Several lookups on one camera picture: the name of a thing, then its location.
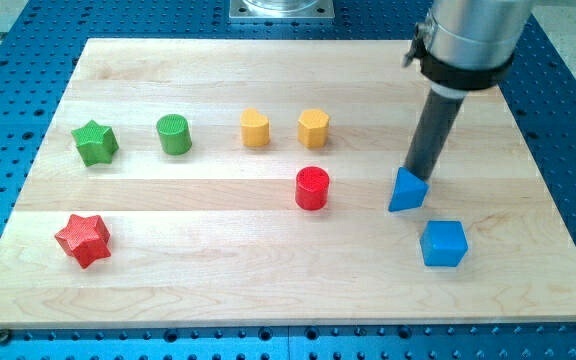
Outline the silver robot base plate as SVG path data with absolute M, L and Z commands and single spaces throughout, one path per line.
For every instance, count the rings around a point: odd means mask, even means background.
M 333 0 L 230 0 L 229 18 L 257 19 L 332 19 Z

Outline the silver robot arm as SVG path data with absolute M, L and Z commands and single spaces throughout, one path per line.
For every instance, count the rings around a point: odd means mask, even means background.
M 434 0 L 415 25 L 402 65 L 420 62 L 432 82 L 455 90 L 497 85 L 514 60 L 532 0 Z

